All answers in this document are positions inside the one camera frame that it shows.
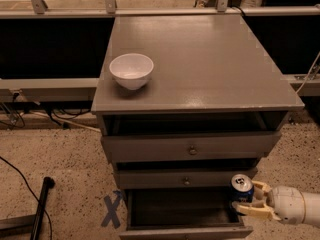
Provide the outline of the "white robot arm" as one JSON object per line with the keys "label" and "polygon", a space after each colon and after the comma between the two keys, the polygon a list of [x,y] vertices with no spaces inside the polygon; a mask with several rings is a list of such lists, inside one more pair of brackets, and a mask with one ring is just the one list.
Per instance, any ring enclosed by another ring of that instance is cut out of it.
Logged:
{"label": "white robot arm", "polygon": [[287,225],[306,224],[320,228],[320,194],[301,192],[289,186],[271,188],[260,181],[254,181],[253,186],[252,202],[232,202],[236,212]]}

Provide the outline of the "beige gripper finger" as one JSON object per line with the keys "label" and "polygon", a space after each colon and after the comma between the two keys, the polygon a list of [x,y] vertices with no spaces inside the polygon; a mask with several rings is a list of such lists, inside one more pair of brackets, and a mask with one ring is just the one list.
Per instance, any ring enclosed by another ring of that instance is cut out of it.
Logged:
{"label": "beige gripper finger", "polygon": [[276,221],[281,220],[274,209],[268,206],[264,201],[254,201],[252,203],[233,201],[232,207],[237,213],[242,214],[243,216]]}
{"label": "beige gripper finger", "polygon": [[253,181],[253,185],[254,185],[254,197],[257,200],[263,200],[271,191],[271,187],[267,183],[264,183],[261,181]]}

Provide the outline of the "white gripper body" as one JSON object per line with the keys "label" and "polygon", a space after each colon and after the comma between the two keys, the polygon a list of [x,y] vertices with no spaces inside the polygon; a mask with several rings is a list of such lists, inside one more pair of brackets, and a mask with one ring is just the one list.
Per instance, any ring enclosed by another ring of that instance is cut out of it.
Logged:
{"label": "white gripper body", "polygon": [[267,204],[273,208],[282,224],[297,225],[305,217],[305,202],[302,193],[293,187],[278,186],[267,197]]}

